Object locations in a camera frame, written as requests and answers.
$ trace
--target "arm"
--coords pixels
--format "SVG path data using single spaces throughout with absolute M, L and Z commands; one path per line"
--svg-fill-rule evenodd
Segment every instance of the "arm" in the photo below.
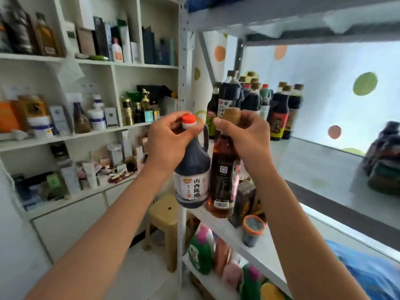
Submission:
M 163 183 L 182 160 L 187 144 L 202 126 L 175 135 L 186 112 L 153 123 L 149 156 L 138 177 L 106 213 L 71 247 L 28 293 L 26 300 L 103 299 L 123 262 L 135 232 Z M 165 153 L 165 147 L 171 149 Z
M 222 119 L 214 119 L 214 124 L 233 139 L 257 187 L 293 298 L 369 299 L 346 267 L 337 260 L 289 186 L 277 173 L 270 155 L 268 123 L 247 111 L 243 112 L 241 123 L 245 129 Z

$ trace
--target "left hand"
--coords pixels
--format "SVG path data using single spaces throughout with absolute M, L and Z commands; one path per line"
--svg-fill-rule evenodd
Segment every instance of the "left hand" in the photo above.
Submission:
M 181 127 L 182 116 L 189 111 L 179 111 L 165 116 L 151 124 L 148 134 L 148 157 L 146 166 L 154 166 L 167 176 L 182 161 L 186 146 L 203 130 L 202 124 L 191 126 L 180 134 L 173 130 Z

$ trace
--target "plastic stool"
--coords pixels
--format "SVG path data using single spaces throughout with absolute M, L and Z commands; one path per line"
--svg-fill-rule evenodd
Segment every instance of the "plastic stool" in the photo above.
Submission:
M 145 251 L 151 250 L 153 246 L 150 240 L 150 224 L 164 232 L 167 269 L 171 273 L 175 272 L 177 267 L 178 217 L 179 205 L 174 195 L 166 195 L 150 206 L 146 223 L 146 237 L 143 244 Z

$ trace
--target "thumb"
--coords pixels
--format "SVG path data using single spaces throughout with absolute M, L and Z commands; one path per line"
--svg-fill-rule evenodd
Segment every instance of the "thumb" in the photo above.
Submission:
M 187 146 L 190 141 L 192 141 L 197 135 L 203 130 L 204 125 L 203 124 L 197 124 L 190 126 L 187 130 L 185 130 L 183 133 L 179 134 L 179 137 Z
M 214 118 L 213 122 L 220 131 L 222 131 L 225 135 L 230 136 L 233 140 L 235 140 L 235 138 L 237 138 L 242 131 L 242 128 L 225 119 Z

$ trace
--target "right hand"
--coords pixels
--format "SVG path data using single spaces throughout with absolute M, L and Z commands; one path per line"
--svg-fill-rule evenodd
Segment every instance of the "right hand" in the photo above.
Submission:
M 255 112 L 242 111 L 239 126 L 221 118 L 214 118 L 214 125 L 232 138 L 235 149 L 250 175 L 260 167 L 260 162 L 272 164 L 270 126 Z

